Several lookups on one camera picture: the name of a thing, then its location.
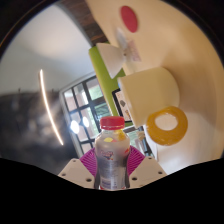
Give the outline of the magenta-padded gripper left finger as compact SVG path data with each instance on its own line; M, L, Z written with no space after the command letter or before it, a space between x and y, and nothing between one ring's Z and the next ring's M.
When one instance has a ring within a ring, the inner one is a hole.
M80 159L71 159L58 176L81 187L97 189L98 177L95 149L90 149Z

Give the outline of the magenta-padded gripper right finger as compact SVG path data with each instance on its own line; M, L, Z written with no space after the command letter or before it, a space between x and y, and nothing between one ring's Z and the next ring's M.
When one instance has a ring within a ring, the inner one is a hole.
M131 146L127 159L129 186L140 188L166 176L166 172L152 156L144 156Z

